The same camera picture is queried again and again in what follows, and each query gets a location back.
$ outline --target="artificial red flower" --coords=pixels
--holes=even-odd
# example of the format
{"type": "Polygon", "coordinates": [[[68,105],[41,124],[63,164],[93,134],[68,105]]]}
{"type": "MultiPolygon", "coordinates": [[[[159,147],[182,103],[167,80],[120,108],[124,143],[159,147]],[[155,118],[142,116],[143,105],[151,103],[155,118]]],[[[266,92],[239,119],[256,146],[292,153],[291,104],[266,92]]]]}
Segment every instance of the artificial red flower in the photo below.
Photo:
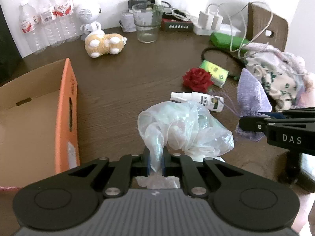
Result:
{"type": "Polygon", "coordinates": [[[208,88],[213,84],[210,80],[211,74],[202,68],[192,68],[183,75],[183,85],[193,91],[207,93],[208,88]]]}

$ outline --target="orange box side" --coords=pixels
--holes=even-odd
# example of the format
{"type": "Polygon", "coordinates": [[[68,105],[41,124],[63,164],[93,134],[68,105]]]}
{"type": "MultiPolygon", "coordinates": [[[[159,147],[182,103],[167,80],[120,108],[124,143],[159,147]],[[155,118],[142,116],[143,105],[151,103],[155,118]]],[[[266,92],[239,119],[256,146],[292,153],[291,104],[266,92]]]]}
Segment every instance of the orange box side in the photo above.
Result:
{"type": "Polygon", "coordinates": [[[70,59],[65,60],[55,133],[56,174],[80,165],[77,134],[77,80],[70,59]],[[72,127],[70,125],[70,103],[72,103],[72,127]]]}

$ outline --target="gray ribbed surface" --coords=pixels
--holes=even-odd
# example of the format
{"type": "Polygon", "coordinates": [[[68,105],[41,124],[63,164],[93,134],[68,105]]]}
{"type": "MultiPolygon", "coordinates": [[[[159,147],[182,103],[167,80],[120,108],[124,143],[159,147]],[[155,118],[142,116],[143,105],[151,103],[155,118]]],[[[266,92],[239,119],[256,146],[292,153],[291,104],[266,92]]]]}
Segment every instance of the gray ribbed surface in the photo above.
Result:
{"type": "Polygon", "coordinates": [[[218,218],[205,200],[192,199],[181,189],[130,189],[107,199],[85,223],[59,232],[21,228],[15,236],[297,236],[291,229],[246,232],[218,218]]]}

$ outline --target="plastic bottle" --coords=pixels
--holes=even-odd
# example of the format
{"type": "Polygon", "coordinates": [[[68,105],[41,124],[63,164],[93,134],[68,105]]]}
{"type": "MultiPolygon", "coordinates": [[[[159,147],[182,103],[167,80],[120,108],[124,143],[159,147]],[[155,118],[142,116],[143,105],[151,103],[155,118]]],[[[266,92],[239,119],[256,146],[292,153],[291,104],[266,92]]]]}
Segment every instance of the plastic bottle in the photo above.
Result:
{"type": "Polygon", "coordinates": [[[36,10],[27,1],[20,3],[19,23],[23,35],[34,54],[39,54],[46,49],[46,45],[41,36],[41,24],[36,14],[36,10]]]}
{"type": "Polygon", "coordinates": [[[73,12],[72,0],[55,0],[55,11],[60,19],[62,32],[67,42],[74,41],[80,37],[79,28],[76,24],[76,16],[73,12]]]}
{"type": "Polygon", "coordinates": [[[38,3],[43,28],[50,45],[56,47],[64,43],[65,38],[55,13],[54,0],[39,0],[38,3]]]}
{"type": "Polygon", "coordinates": [[[177,102],[196,101],[205,106],[210,111],[221,112],[224,107],[224,99],[219,96],[212,96],[199,92],[192,93],[176,93],[172,92],[171,100],[177,102]]]}

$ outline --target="clear plastic water bottle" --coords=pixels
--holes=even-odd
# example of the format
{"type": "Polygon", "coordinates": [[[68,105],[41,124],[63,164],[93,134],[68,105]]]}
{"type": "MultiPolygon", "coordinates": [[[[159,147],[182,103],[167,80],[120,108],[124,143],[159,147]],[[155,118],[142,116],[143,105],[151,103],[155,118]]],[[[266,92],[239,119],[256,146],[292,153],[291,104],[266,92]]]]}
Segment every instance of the clear plastic water bottle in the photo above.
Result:
{"type": "Polygon", "coordinates": [[[80,37],[72,0],[55,0],[55,12],[60,20],[62,32],[67,42],[80,37]]]}
{"type": "Polygon", "coordinates": [[[54,0],[39,0],[38,8],[45,34],[52,47],[56,47],[65,42],[59,18],[57,18],[54,0]]]}
{"type": "Polygon", "coordinates": [[[46,49],[46,45],[41,36],[41,24],[36,10],[27,1],[20,3],[19,23],[23,35],[34,54],[39,54],[46,49]]]}

